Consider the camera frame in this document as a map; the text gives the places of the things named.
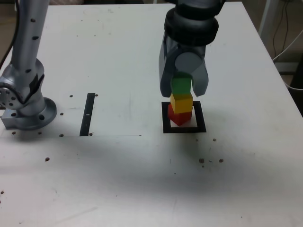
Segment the yellow block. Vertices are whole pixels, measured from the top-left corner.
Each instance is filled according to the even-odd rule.
[[[171,94],[170,103],[175,114],[191,112],[193,109],[193,97],[189,94]]]

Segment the black square outline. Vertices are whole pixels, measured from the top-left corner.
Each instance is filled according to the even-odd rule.
[[[202,113],[200,101],[194,101],[193,107],[195,109],[197,127],[179,127],[172,128],[170,119],[168,117],[168,108],[170,102],[162,102],[162,120],[163,120],[163,133],[199,133],[206,132],[205,122]]]

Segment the black cable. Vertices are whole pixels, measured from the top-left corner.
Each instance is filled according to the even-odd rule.
[[[13,47],[14,43],[15,43],[15,40],[16,40],[16,37],[17,37],[17,34],[18,34],[18,30],[19,30],[19,18],[20,18],[20,8],[19,8],[19,2],[18,0],[15,0],[15,4],[16,4],[16,10],[17,10],[17,21],[16,21],[16,26],[15,26],[15,32],[14,32],[14,36],[13,36],[13,39],[9,45],[9,48],[7,49],[7,51],[5,52],[4,56],[3,56],[3,59],[1,60],[1,63],[0,63],[0,70],[3,66],[3,63],[4,61],[6,60],[11,48]]]
[[[290,1],[288,1],[288,2],[286,3],[286,6],[285,6],[285,14],[286,14],[286,34],[285,34],[284,43],[283,43],[283,47],[282,47],[281,53],[282,53],[283,50],[284,50],[285,43],[286,43],[286,39],[287,39],[287,35],[288,35],[288,14],[287,14],[287,6],[288,6],[289,3],[290,3]]]
[[[276,37],[276,34],[277,34],[278,30],[279,30],[279,27],[281,26],[281,23],[282,23],[282,20],[283,20],[284,7],[286,6],[286,4],[287,4],[287,2],[285,1],[284,5],[282,7],[281,19],[280,19],[280,22],[278,24],[278,27],[276,28],[276,31],[275,31],[275,34],[274,34],[274,38],[273,38],[273,47],[274,47],[274,51],[275,51],[275,57],[276,57],[275,37]]]

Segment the block tower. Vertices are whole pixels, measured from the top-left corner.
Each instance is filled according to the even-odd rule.
[[[171,88],[168,118],[181,126],[191,119],[193,111],[193,97],[190,93],[191,75],[176,73],[171,81]]]

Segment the table surface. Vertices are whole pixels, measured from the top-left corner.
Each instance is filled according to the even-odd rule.
[[[0,226],[303,226],[303,120],[241,3],[206,48],[207,133],[163,134],[172,7],[49,7],[38,58],[58,115],[15,135],[1,124]],[[79,137],[87,93],[93,136]]]

